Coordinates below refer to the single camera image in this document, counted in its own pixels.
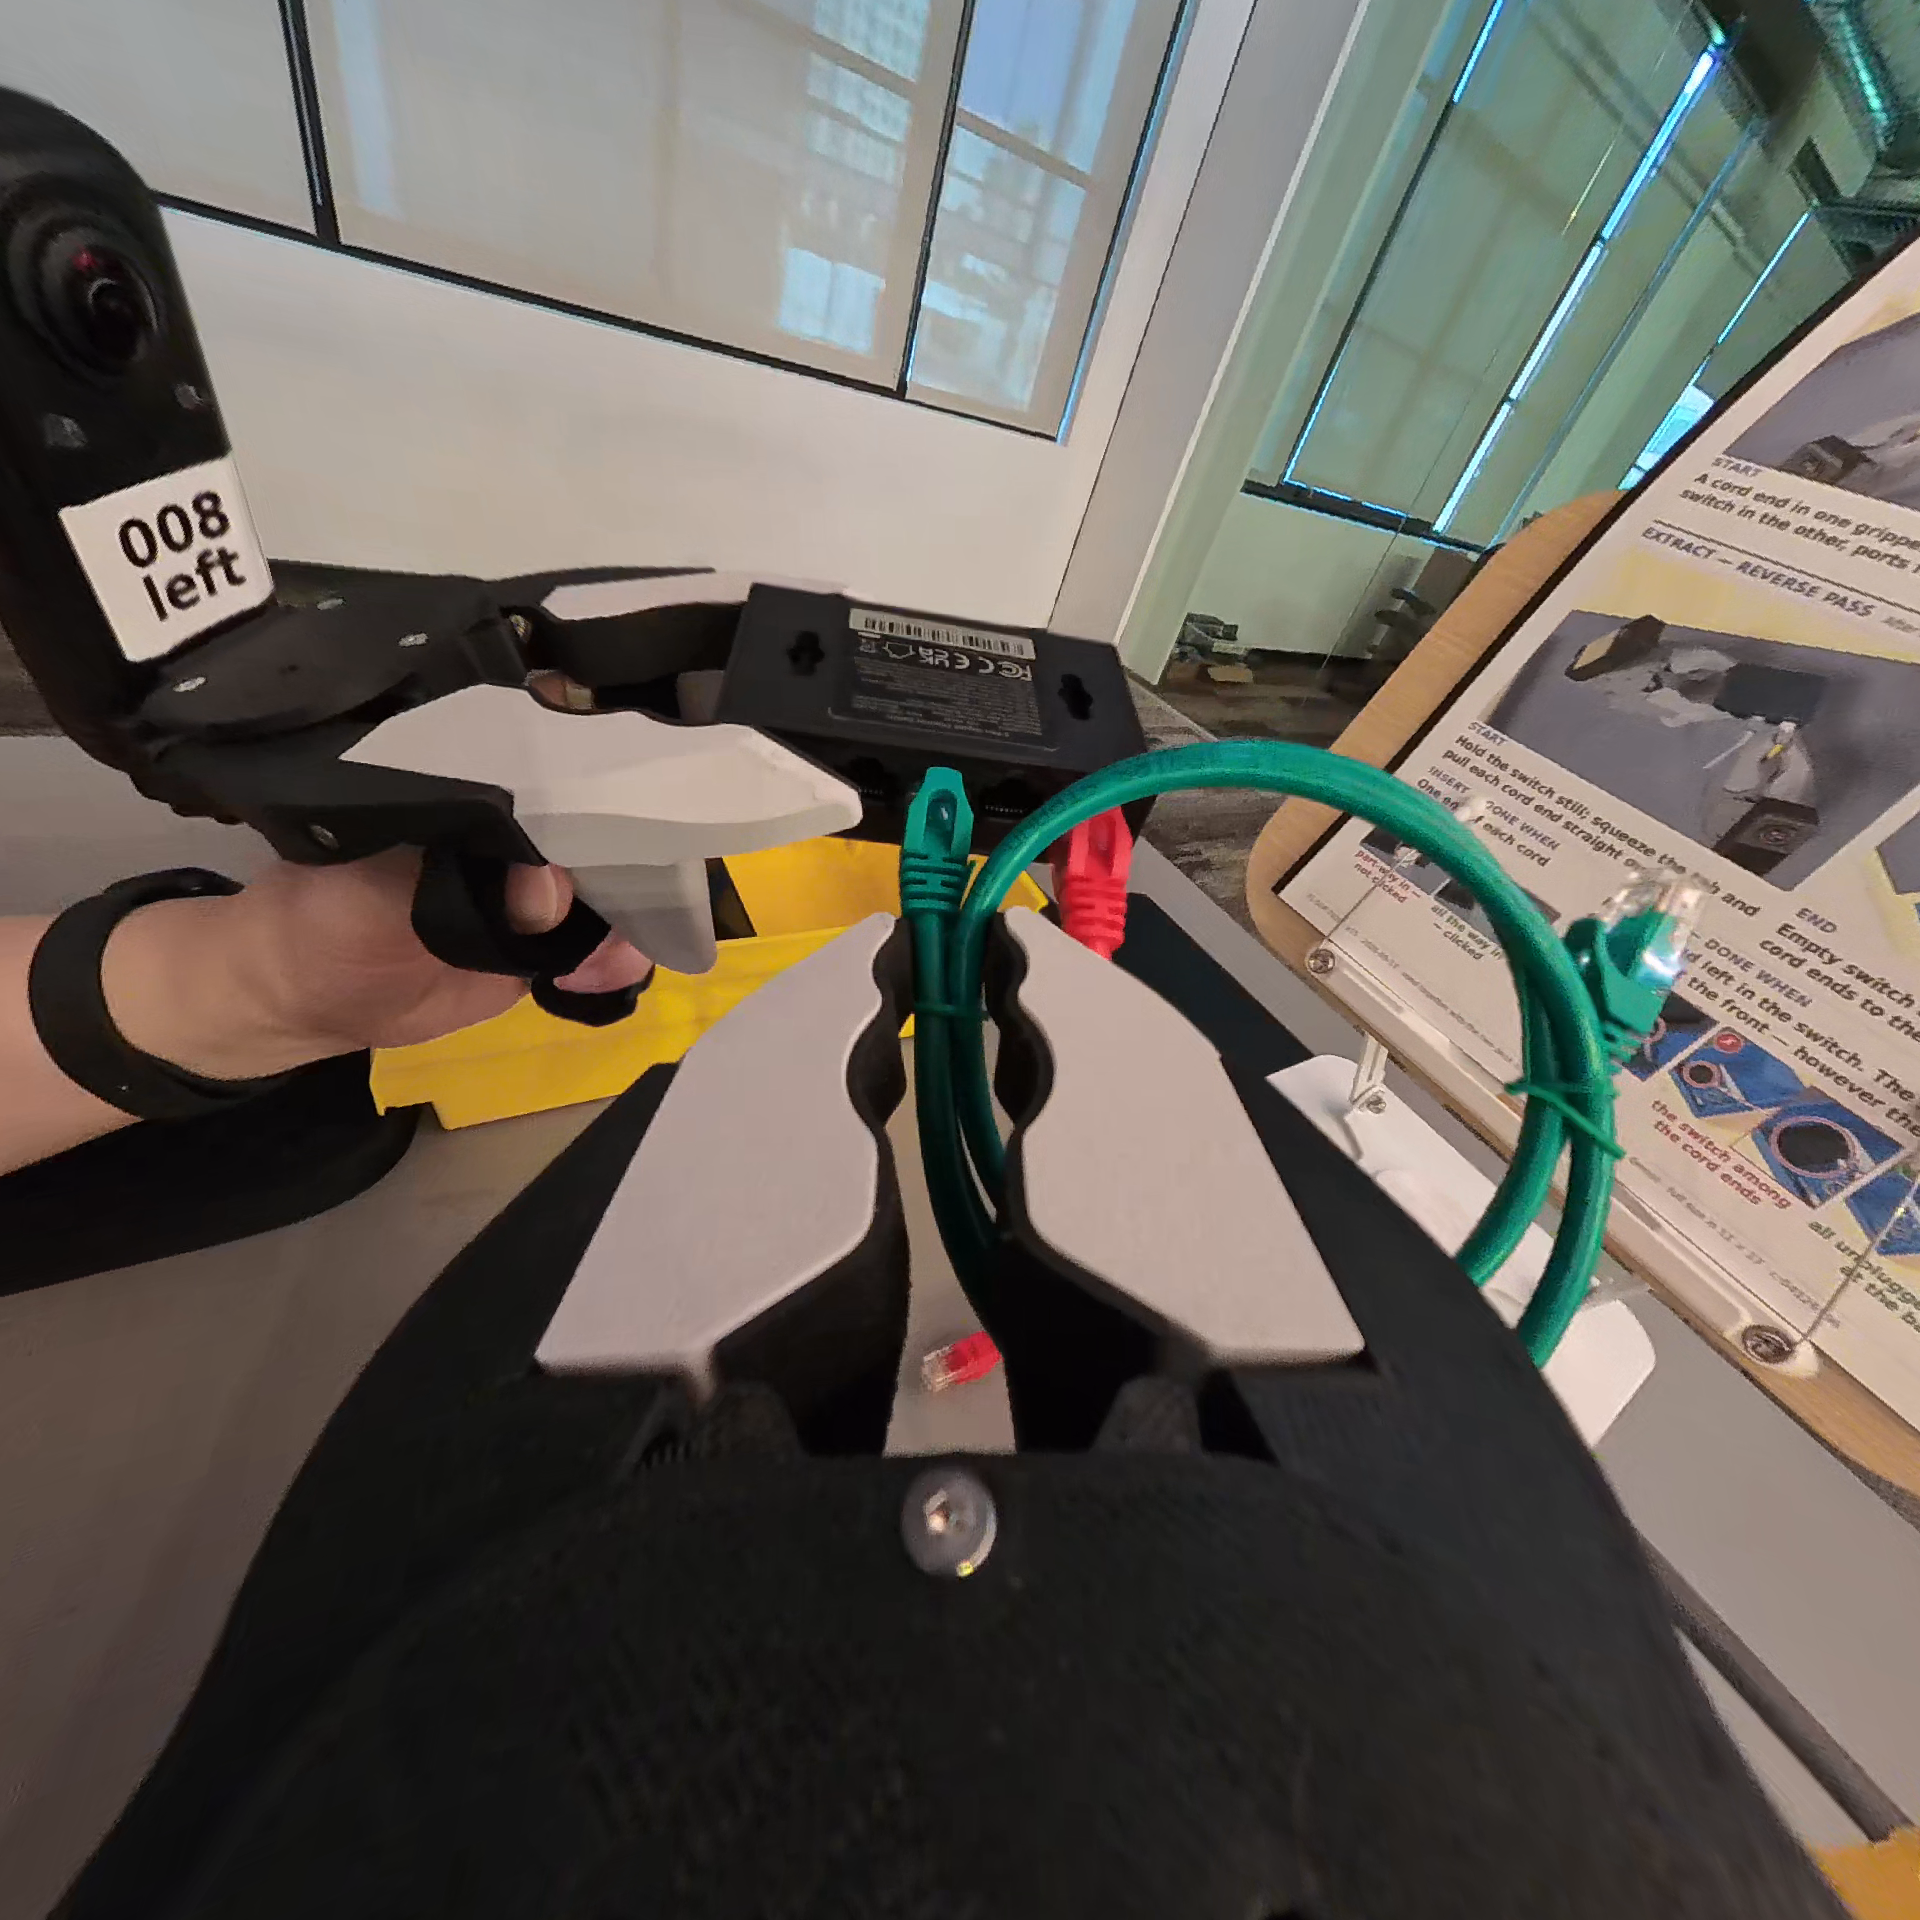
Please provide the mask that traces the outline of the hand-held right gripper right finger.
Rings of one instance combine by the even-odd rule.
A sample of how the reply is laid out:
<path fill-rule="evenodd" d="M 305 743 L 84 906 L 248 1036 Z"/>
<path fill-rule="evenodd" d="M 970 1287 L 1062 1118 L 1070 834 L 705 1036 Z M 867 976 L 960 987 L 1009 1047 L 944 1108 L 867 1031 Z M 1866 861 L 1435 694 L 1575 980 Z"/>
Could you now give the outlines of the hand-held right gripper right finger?
<path fill-rule="evenodd" d="M 1016 1446 L 1095 1446 L 1137 1376 L 1364 1364 L 1214 1041 L 1041 911 L 989 932 L 989 1257 Z"/>

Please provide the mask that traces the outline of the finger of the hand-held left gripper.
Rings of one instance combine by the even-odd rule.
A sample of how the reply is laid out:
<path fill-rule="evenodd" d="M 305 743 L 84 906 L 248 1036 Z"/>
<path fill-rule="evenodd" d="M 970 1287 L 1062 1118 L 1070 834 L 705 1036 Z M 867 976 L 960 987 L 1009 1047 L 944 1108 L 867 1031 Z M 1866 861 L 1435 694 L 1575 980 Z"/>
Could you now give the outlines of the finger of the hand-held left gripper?
<path fill-rule="evenodd" d="M 555 713 L 714 721 L 735 624 L 758 588 L 840 598 L 846 582 L 714 567 L 571 567 L 504 579 L 523 689 Z"/>
<path fill-rule="evenodd" d="M 510 689 L 409 707 L 344 761 L 504 788 L 538 855 L 565 873 L 668 873 L 861 828 L 850 781 L 751 727 L 555 713 Z"/>

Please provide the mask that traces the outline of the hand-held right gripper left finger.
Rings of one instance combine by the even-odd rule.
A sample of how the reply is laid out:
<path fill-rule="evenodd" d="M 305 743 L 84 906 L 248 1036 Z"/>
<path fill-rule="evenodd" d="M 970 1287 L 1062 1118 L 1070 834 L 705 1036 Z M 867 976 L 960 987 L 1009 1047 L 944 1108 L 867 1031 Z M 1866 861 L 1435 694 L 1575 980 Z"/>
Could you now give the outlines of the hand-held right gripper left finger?
<path fill-rule="evenodd" d="M 867 916 L 678 1065 L 538 1369 L 768 1389 L 807 1446 L 886 1446 L 912 1330 L 891 1118 L 912 939 Z"/>

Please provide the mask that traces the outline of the yellow plastic bin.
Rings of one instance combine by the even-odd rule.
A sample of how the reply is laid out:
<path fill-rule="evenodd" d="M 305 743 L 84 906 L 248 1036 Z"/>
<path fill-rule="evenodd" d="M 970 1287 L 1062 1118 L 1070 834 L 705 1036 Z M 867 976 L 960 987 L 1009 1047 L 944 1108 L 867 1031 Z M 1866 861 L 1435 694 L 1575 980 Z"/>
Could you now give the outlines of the yellow plastic bin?
<path fill-rule="evenodd" d="M 1817 1866 L 1857 1920 L 1920 1913 L 1920 1833 L 1895 1833 L 1862 1844 L 1818 1844 Z"/>
<path fill-rule="evenodd" d="M 434 1108 L 443 1130 L 612 1100 L 656 1065 L 678 1065 L 743 998 L 827 950 L 840 932 L 899 911 L 899 853 L 819 834 L 724 861 L 751 935 L 723 939 L 705 976 L 656 972 L 618 1027 L 571 1027 L 534 998 L 434 1047 L 376 1050 L 372 1106 Z"/>

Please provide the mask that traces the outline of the black network switch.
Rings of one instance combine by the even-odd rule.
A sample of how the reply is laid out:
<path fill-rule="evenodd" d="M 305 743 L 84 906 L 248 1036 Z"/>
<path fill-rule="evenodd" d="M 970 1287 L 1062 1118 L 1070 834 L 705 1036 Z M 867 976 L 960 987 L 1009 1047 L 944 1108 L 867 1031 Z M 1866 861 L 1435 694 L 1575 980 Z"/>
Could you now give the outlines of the black network switch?
<path fill-rule="evenodd" d="M 1111 641 L 989 626 L 846 592 L 751 588 L 714 694 L 751 727 L 861 792 L 856 834 L 891 840 L 930 767 L 967 781 L 1001 840 L 1062 788 L 1143 758 Z"/>

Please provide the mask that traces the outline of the person's left forearm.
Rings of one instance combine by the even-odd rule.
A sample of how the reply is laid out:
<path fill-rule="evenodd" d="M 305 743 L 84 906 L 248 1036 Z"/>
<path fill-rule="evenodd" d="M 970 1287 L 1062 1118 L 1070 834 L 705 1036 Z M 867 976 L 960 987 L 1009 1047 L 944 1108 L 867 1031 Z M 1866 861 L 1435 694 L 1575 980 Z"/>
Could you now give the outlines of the person's left forearm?
<path fill-rule="evenodd" d="M 0 1172 L 135 1125 L 135 1115 L 65 1079 L 36 1036 L 31 960 L 44 932 L 50 916 L 0 921 Z"/>

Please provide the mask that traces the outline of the person's left hand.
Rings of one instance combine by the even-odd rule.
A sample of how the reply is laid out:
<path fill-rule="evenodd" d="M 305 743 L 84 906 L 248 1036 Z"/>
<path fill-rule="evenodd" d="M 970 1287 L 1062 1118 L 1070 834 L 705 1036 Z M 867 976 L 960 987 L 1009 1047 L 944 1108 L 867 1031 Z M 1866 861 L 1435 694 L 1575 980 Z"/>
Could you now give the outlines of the person's left hand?
<path fill-rule="evenodd" d="M 398 1050 L 509 1014 L 534 992 L 429 953 L 414 932 L 417 853 L 334 873 L 279 864 L 229 903 L 243 1075 Z"/>

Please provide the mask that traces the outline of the large window with blind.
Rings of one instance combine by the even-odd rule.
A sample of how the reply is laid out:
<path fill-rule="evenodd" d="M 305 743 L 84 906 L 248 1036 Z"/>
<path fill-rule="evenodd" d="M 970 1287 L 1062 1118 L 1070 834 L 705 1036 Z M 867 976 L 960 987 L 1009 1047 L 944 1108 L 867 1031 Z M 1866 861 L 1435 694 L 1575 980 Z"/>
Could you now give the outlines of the large window with blind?
<path fill-rule="evenodd" d="M 111 7 L 311 245 L 1057 439 L 1189 7 Z"/>

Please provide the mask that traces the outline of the printed instruction sheet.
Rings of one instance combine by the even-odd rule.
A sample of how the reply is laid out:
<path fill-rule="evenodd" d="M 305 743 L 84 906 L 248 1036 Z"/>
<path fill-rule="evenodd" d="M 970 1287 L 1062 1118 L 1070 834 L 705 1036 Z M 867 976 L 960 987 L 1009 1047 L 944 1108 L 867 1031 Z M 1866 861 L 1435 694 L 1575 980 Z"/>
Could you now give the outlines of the printed instruction sheet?
<path fill-rule="evenodd" d="M 1920 253 L 1720 396 L 1552 572 L 1399 777 L 1565 932 L 1698 886 L 1614 1079 L 1614 1233 L 1785 1364 L 1920 1394 Z"/>

